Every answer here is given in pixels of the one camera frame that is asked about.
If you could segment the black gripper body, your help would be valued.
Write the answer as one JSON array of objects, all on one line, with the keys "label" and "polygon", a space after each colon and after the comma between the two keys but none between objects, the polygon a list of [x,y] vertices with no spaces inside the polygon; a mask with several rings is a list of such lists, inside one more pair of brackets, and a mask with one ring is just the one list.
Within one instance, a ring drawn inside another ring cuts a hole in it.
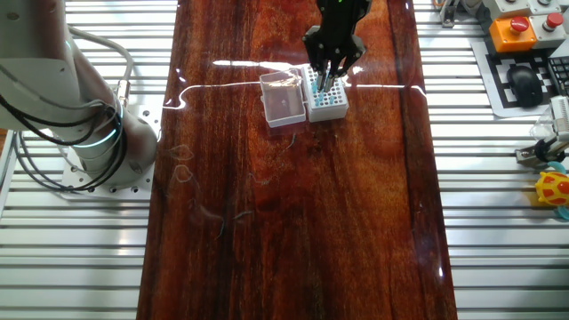
[{"label": "black gripper body", "polygon": [[371,0],[317,0],[322,16],[319,34],[324,44],[345,44],[371,5]]}]

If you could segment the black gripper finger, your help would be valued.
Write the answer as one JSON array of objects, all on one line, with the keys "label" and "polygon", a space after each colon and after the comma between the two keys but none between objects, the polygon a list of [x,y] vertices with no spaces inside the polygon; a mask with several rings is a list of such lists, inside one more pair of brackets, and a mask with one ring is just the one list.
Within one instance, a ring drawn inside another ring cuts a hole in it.
[{"label": "black gripper finger", "polygon": [[326,89],[328,59],[325,57],[325,45],[319,26],[312,26],[302,37],[309,58],[310,67],[317,73],[317,89]]},{"label": "black gripper finger", "polygon": [[326,77],[326,90],[329,91],[332,88],[337,78],[345,76],[364,53],[364,43],[360,37],[355,35],[350,35],[341,44],[330,49],[326,58],[330,61],[330,69]]}]

